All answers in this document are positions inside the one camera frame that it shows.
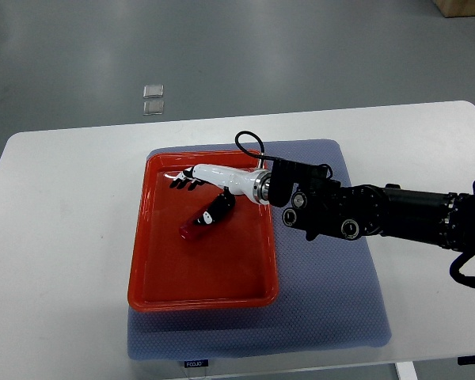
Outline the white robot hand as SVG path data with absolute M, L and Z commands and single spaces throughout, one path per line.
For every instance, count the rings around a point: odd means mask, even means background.
M 235 206 L 235 196 L 246 196 L 251 202 L 267 205 L 270 171 L 267 169 L 244 170 L 229 166 L 198 164 L 180 171 L 169 185 L 189 191 L 206 183 L 223 189 L 222 193 L 196 213 L 196 226 L 209 226 L 222 221 Z

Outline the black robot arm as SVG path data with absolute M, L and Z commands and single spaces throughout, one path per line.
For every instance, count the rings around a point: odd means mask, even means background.
M 473 191 L 440 194 L 404 190 L 388 184 L 344 187 L 329 165 L 274 158 L 271 169 L 251 172 L 229 166 L 198 164 L 181 170 L 170 187 L 192 191 L 211 184 L 222 193 L 195 223 L 209 226 L 230 211 L 235 196 L 283 209 L 287 227 L 306 240 L 319 235 L 354 241 L 381 235 L 437 245 L 458 252 L 450 277 L 475 289 L 475 181 Z

